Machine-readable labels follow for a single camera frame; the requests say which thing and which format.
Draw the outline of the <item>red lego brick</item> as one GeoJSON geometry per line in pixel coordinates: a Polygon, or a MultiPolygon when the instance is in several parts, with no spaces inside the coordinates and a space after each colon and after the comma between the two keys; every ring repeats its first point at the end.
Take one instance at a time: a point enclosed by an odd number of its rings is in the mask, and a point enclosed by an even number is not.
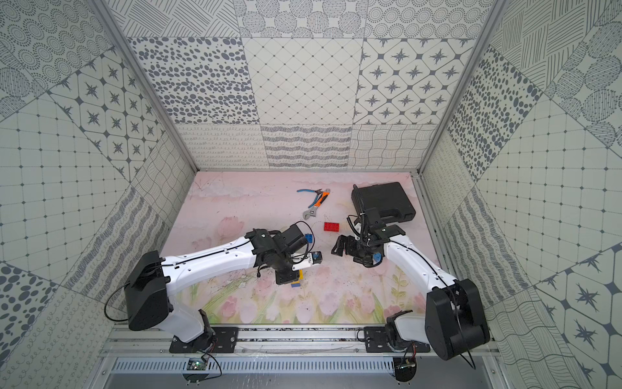
{"type": "Polygon", "coordinates": [[[323,225],[323,230],[327,232],[338,233],[340,231],[340,224],[335,222],[325,222],[323,225]]]}

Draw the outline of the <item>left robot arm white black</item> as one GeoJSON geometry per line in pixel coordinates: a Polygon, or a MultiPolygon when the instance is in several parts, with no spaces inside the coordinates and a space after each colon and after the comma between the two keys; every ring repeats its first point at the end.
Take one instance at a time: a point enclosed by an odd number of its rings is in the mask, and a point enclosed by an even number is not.
{"type": "Polygon", "coordinates": [[[121,286],[127,317],[134,332],[156,328],[173,335],[171,353],[207,351],[215,344],[215,330],[207,313],[176,300],[178,293],[225,273],[271,268],[277,285],[295,283],[301,270],[319,265],[322,253],[314,250],[298,225],[285,231],[254,229],[221,246],[162,257],[144,254],[121,286]]]}

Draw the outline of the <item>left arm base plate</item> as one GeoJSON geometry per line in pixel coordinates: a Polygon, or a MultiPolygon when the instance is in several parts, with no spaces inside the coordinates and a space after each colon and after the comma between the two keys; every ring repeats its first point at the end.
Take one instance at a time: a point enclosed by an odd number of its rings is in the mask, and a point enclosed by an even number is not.
{"type": "Polygon", "coordinates": [[[207,334],[199,336],[191,342],[184,343],[173,337],[169,352],[182,353],[234,353],[239,335],[239,327],[213,327],[207,334]]]}

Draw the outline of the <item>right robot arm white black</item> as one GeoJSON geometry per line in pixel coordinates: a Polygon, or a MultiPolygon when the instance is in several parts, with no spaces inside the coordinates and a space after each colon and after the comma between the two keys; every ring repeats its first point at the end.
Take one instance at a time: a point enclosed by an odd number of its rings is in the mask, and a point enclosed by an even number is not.
{"type": "Polygon", "coordinates": [[[460,280],[424,255],[398,225],[387,225],[377,209],[348,216],[351,235],[341,235],[332,249],[367,268],[389,261],[425,294],[424,317],[400,311],[387,320],[387,343],[396,351],[416,344],[429,345],[448,361],[489,343],[491,336],[479,290],[460,280]]]}

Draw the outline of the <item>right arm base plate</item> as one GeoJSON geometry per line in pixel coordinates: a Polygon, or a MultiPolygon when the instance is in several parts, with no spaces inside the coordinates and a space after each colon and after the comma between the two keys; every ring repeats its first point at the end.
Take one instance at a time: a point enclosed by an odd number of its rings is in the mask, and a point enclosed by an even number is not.
{"type": "Polygon", "coordinates": [[[417,341],[399,340],[384,326],[366,326],[356,334],[358,341],[364,343],[367,353],[398,353],[415,350],[417,353],[430,353],[430,345],[417,341]]]}

